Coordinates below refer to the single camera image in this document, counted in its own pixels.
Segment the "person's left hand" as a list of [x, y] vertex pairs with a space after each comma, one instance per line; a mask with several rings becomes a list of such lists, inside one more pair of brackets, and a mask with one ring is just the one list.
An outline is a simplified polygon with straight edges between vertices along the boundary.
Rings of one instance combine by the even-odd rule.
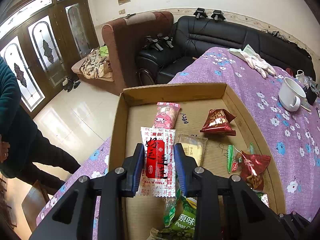
[[0, 162], [3, 163], [7, 160], [9, 155], [10, 144], [8, 142], [2, 141], [2, 136], [0, 135]]

